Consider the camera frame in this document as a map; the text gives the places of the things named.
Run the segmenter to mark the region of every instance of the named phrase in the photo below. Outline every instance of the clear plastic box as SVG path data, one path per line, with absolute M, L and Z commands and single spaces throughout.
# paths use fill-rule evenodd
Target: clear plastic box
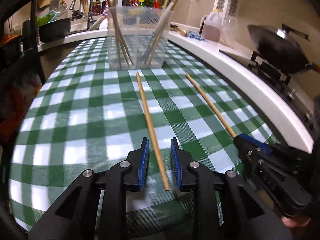
M 107 41 L 109 68 L 111 70 L 162 67 L 168 43 L 167 36 L 170 21 L 166 23 L 161 39 L 151 58 L 150 65 L 148 64 L 150 45 L 152 39 L 155 39 L 152 33 L 162 13 L 163 10 L 144 7 L 109 8 Z M 127 44 L 133 64 L 129 59 L 129 65 L 127 64 L 120 45 L 120 58 L 118 56 L 113 15 L 116 15 L 117 17 L 120 30 Z

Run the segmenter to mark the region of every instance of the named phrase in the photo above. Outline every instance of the frying pan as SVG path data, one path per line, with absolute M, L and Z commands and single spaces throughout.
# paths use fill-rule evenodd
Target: frying pan
M 282 25 L 282 29 L 267 25 L 248 25 L 250 38 L 258 52 L 285 74 L 295 74 L 313 69 L 320 73 L 320 65 L 309 62 L 300 45 L 289 32 L 309 41 L 309 35 Z
M 46 23 L 39 27 L 39 38 L 42 42 L 51 42 L 64 38 L 70 33 L 71 18 L 64 18 Z

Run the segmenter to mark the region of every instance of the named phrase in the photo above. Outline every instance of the plastic jug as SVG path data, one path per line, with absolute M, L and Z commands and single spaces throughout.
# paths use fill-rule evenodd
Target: plastic jug
M 222 32 L 222 20 L 219 10 L 215 9 L 204 21 L 201 35 L 207 40 L 218 42 Z

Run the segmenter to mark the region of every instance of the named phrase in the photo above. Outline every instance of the black pot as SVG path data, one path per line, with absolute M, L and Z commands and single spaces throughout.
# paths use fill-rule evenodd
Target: black pot
M 7 68 L 22 54 L 21 37 L 22 35 L 16 36 L 0 47 L 0 69 Z
M 51 42 L 64 38 L 70 33 L 71 18 L 64 18 L 46 23 L 39 27 L 39 37 L 42 42 Z

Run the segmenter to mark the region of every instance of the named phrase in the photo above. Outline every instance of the human hand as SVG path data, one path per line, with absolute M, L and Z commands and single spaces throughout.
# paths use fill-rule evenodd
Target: human hand
M 311 218 L 306 216 L 298 216 L 293 218 L 282 217 L 281 220 L 287 227 L 294 228 L 305 227 L 309 223 Z

